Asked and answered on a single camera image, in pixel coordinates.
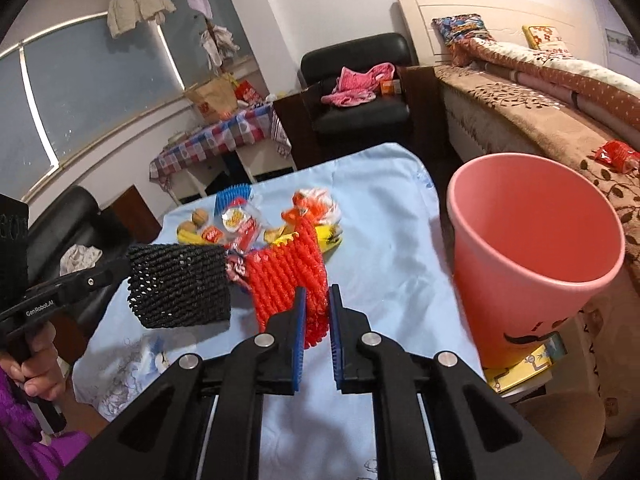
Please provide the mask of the left hand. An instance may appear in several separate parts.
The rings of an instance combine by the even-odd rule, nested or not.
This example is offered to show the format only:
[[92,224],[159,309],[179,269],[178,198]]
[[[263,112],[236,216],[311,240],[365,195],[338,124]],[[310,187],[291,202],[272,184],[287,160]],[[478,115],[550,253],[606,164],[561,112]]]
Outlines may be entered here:
[[11,353],[1,351],[1,368],[32,398],[55,401],[65,391],[65,379],[58,365],[54,345],[55,327],[44,324],[29,339],[30,358],[22,364]]

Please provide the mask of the purple sleeve forearm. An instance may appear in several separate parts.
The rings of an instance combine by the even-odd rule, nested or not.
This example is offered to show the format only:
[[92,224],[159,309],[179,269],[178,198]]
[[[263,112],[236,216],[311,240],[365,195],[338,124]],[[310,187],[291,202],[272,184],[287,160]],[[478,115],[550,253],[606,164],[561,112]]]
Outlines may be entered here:
[[83,431],[67,431],[50,443],[42,440],[40,423],[17,393],[17,386],[1,371],[1,429],[21,459],[38,479],[56,479],[61,471],[91,442]]

